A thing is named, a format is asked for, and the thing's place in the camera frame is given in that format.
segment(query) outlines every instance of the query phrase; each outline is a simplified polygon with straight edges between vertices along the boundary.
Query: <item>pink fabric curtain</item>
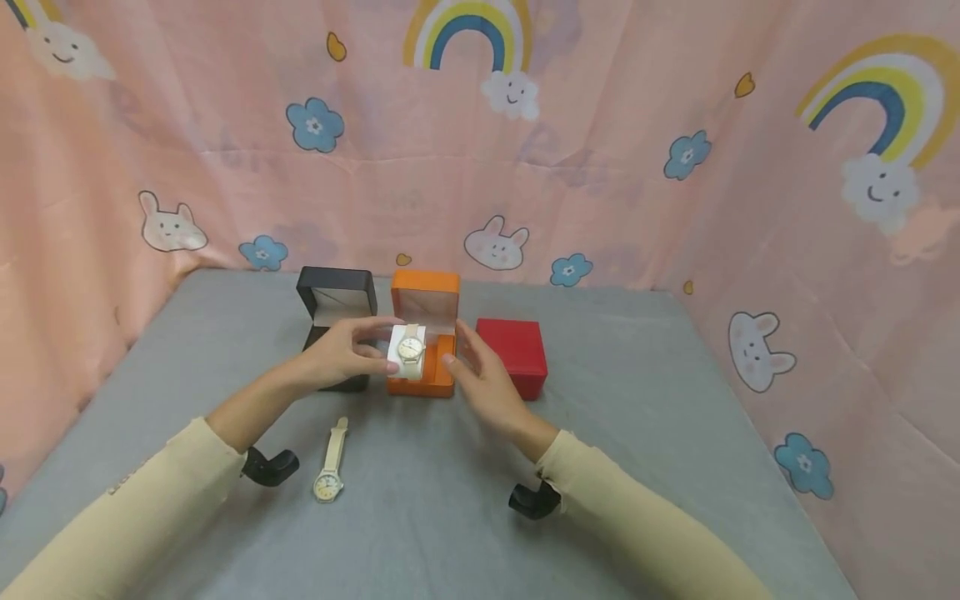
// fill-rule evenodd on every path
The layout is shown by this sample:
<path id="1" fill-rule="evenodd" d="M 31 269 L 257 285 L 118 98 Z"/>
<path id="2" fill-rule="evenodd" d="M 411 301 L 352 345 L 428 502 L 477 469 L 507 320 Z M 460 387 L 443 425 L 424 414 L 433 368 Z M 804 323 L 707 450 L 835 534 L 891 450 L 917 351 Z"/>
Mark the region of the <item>pink fabric curtain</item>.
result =
<path id="1" fill-rule="evenodd" d="M 960 588 L 955 3 L 0 8 L 0 501 L 191 270 L 409 264 L 673 292 L 861 597 Z"/>

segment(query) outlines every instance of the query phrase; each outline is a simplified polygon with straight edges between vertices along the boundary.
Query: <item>arm sleeve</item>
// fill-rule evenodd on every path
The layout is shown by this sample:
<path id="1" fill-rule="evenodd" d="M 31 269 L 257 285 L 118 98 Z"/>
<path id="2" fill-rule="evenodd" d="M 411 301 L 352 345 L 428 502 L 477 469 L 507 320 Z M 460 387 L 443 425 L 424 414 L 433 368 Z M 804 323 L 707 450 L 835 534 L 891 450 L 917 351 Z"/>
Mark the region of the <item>arm sleeve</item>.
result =
<path id="1" fill-rule="evenodd" d="M 119 600 L 210 517 L 245 458 L 193 420 L 153 458 L 77 515 L 0 600 Z"/>
<path id="2" fill-rule="evenodd" d="M 670 598 L 768 600 L 757 576 L 707 527 L 561 431 L 537 469 L 561 513 L 622 552 Z"/>

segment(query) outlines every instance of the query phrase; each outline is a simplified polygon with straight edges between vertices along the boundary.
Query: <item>red watch box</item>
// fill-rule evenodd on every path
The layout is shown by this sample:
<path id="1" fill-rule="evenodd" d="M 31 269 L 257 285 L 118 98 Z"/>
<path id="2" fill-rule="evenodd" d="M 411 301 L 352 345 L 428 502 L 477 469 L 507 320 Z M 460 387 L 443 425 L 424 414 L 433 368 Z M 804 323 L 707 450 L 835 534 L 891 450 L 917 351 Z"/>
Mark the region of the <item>red watch box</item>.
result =
<path id="1" fill-rule="evenodd" d="M 477 319 L 477 335 L 490 346 L 524 400 L 536 400 L 546 381 L 546 353 L 536 321 Z"/>

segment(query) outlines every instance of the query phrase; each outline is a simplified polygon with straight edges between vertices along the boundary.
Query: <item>gray table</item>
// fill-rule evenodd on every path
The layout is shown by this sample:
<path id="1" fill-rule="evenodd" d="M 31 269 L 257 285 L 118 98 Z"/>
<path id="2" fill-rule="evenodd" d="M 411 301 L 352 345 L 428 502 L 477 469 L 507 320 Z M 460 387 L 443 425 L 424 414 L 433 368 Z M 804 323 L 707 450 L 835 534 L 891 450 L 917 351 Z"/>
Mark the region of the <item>gray table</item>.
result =
<path id="1" fill-rule="evenodd" d="M 300 350 L 309 319 L 295 282 L 200 271 L 182 284 L 0 518 L 0 588 L 190 419 Z M 388 280 L 377 298 L 390 314 Z M 540 321 L 550 376 L 535 410 L 704 522 L 777 598 L 854 598 L 670 296 L 465 282 L 460 309 L 470 322 Z M 320 505 L 310 485 L 342 415 L 346 487 Z M 562 517 L 535 523 L 508 509 L 532 470 L 457 397 L 390 397 L 382 382 L 361 396 L 317 395 L 257 446 L 293 449 L 300 471 L 275 490 L 243 479 L 136 597 L 656 597 Z"/>

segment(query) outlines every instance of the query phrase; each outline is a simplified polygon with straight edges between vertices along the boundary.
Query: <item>left hand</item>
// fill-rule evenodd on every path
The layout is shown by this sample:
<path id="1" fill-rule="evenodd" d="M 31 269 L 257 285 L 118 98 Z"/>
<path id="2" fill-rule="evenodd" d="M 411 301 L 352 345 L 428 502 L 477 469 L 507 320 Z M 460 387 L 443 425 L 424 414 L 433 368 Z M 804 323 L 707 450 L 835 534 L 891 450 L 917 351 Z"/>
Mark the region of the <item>left hand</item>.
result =
<path id="1" fill-rule="evenodd" d="M 386 336 L 390 327 L 403 324 L 396 317 L 342 319 L 317 342 L 280 366 L 287 383 L 304 395 L 328 388 L 355 375 L 390 375 L 399 370 L 383 352 L 360 342 Z"/>

